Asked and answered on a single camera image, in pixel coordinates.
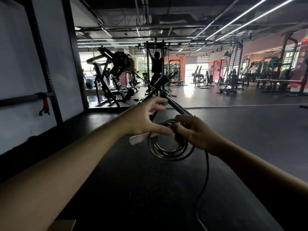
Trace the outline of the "person's right hand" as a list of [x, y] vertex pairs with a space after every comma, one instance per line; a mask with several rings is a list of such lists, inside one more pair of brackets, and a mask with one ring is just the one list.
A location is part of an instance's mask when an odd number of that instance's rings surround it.
[[218, 148], [227, 143], [225, 138], [196, 116], [176, 115], [175, 121], [190, 129], [190, 140], [188, 142], [200, 150], [217, 155]]

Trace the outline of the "person's left hand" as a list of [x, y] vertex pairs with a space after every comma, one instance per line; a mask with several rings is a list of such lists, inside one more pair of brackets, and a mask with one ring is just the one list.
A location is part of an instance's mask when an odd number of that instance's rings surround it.
[[147, 127], [150, 124], [155, 124], [150, 120], [150, 112], [164, 111], [166, 109], [161, 103], [167, 103], [167, 99], [155, 96], [118, 116], [117, 119], [124, 123], [124, 133], [131, 135], [147, 133]]

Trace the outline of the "person's left forearm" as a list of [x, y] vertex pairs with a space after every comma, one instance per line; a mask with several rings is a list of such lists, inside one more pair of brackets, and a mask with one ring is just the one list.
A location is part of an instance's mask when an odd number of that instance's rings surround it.
[[132, 132], [116, 119], [0, 184], [0, 231], [46, 231], [110, 147]]

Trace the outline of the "person's right forearm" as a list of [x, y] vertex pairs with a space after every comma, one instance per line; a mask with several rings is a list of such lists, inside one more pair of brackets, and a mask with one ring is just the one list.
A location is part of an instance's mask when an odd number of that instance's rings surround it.
[[228, 140], [208, 152], [226, 163], [285, 231], [308, 231], [308, 183]]

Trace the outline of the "black framed gym machine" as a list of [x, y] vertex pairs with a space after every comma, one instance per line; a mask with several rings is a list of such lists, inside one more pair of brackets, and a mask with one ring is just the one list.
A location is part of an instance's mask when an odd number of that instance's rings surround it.
[[181, 61], [179, 59], [169, 60], [167, 71], [170, 86], [186, 86], [185, 81], [181, 79]]

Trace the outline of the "black pull-up rack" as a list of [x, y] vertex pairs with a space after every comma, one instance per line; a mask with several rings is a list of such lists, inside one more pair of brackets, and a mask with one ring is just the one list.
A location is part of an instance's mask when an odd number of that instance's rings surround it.
[[[158, 41], [157, 38], [154, 39], [153, 42], [150, 41], [146, 41], [143, 43], [139, 43], [137, 45], [138, 49], [141, 49], [144, 53], [145, 53], [145, 62], [146, 62], [146, 70], [145, 72], [147, 73], [147, 82], [148, 82], [148, 89], [146, 91], [146, 95], [148, 95], [151, 92], [151, 86], [150, 86], [150, 81], [152, 78], [152, 61], [151, 58], [149, 56], [149, 54], [147, 53], [147, 48], [149, 49], [150, 53], [154, 56], [154, 53], [156, 51], [158, 51], [160, 53], [160, 55], [162, 55], [165, 50], [167, 50], [167, 52], [169, 52], [169, 44], [167, 44], [164, 40], [162, 41]], [[163, 64], [163, 72], [162, 75], [165, 75], [165, 68], [164, 68], [164, 64]]]

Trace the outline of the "black plate-loaded gym machine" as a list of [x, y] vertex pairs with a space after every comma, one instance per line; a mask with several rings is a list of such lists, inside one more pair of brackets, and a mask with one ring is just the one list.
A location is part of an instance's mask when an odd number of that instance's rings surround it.
[[94, 108], [120, 110], [137, 105], [139, 99], [133, 96], [138, 88], [127, 88], [120, 82], [124, 72], [133, 71], [134, 61], [124, 52], [113, 53], [104, 46], [99, 47], [98, 52], [98, 56], [86, 61], [96, 72], [94, 85], [98, 104]]

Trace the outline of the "dumbbell rack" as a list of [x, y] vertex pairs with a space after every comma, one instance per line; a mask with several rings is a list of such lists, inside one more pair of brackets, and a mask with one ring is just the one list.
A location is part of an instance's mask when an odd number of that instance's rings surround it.
[[241, 60], [239, 81], [244, 86], [249, 86], [250, 83], [257, 83], [257, 79], [271, 79], [275, 71], [269, 66], [273, 57], [265, 57], [261, 60], [251, 61], [249, 58]]

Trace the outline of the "black squat rack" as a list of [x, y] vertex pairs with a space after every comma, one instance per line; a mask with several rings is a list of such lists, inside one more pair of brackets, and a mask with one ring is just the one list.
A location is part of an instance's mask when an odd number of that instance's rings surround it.
[[[298, 48], [298, 40], [292, 37], [297, 31], [285, 32], [283, 46], [280, 52], [280, 57], [270, 57], [270, 61], [267, 63], [267, 67], [264, 69], [265, 60], [263, 58], [259, 63], [261, 64], [260, 73], [256, 74], [255, 81], [257, 82], [257, 88], [266, 89], [263, 93], [271, 92], [287, 92], [290, 93], [287, 96], [308, 96], [308, 92], [304, 92], [306, 83], [308, 81], [308, 68], [305, 75], [300, 79], [292, 80], [292, 74], [294, 72], [293, 62], [295, 61], [295, 54]], [[292, 41], [293, 47], [291, 51], [291, 57], [287, 62], [286, 58], [287, 42]]]

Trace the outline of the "long ceiling light strip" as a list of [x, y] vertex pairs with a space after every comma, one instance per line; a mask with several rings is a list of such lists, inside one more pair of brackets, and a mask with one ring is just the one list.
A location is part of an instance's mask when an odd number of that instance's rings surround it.
[[224, 30], [226, 27], [229, 27], [230, 25], [232, 25], [234, 22], [236, 22], [237, 20], [239, 20], [240, 18], [242, 18], [244, 15], [246, 15], [247, 13], [249, 13], [250, 11], [254, 10], [256, 7], [258, 7], [259, 5], [261, 5], [262, 3], [266, 2], [267, 0], [260, 0], [258, 3], [254, 4], [252, 7], [250, 7], [249, 9], [247, 9], [246, 11], [244, 11], [243, 13], [241, 13], [240, 15], [238, 15], [236, 18], [234, 18], [232, 21], [230, 21], [229, 23], [227, 23], [226, 25], [224, 25], [223, 27], [221, 27], [219, 30], [217, 30], [215, 33], [211, 34], [210, 36], [208, 36], [205, 40], [210, 40], [214, 35], [218, 34], [219, 32], [221, 32], [222, 30]]
[[232, 35], [233, 33], [239, 32], [242, 28], [244, 28], [244, 27], [246, 27], [246, 26], [248, 26], [248, 25], [250, 25], [250, 24], [252, 24], [252, 23], [254, 23], [254, 22], [256, 22], [256, 21], [258, 21], [259, 19], [263, 18], [264, 16], [269, 15], [269, 14], [271, 14], [272, 12], [278, 10], [279, 8], [282, 8], [283, 6], [286, 6], [286, 5], [288, 5], [289, 3], [294, 2], [294, 1], [295, 1], [295, 0], [285, 0], [284, 2], [281, 2], [281, 3], [279, 3], [279, 4], [276, 4], [275, 7], [273, 7], [273, 8], [271, 8], [271, 9], [267, 10], [266, 12], [262, 12], [262, 14], [256, 16], [255, 18], [251, 19], [250, 21], [247, 21], [247, 22], [241, 24], [240, 26], [238, 26], [238, 27], [236, 27], [236, 28], [233, 28], [232, 30], [230, 30], [230, 31], [228, 31], [227, 33], [223, 34], [221, 37], [217, 38], [215, 41], [218, 42], [218, 41], [220, 41], [220, 40], [224, 40], [224, 39], [228, 38], [229, 35]]

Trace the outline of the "black perforated rack upright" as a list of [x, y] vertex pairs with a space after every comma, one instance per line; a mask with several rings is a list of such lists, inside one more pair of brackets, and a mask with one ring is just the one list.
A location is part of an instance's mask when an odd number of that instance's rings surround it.
[[41, 39], [41, 34], [39, 31], [39, 26], [38, 26], [37, 18], [35, 15], [32, 0], [24, 0], [24, 7], [25, 7], [25, 11], [28, 17], [28, 21], [29, 21], [30, 29], [33, 35], [36, 50], [38, 53], [39, 61], [41, 64], [42, 72], [43, 72], [45, 83], [47, 86], [47, 91], [49, 93], [52, 93], [51, 105], [52, 105], [52, 109], [53, 109], [54, 116], [56, 119], [56, 124], [58, 128], [63, 129], [64, 122], [63, 122], [62, 115], [60, 112], [58, 99], [56, 97], [55, 88], [54, 88], [54, 85], [51, 79], [50, 69], [49, 69], [47, 57], [45, 54], [43, 42]]

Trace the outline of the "grey barbell bar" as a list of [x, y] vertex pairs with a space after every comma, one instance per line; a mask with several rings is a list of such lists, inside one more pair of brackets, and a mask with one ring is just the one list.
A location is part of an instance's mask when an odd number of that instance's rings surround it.
[[0, 100], [0, 108], [55, 97], [55, 93], [52, 92], [39, 92], [31, 95], [7, 98]]

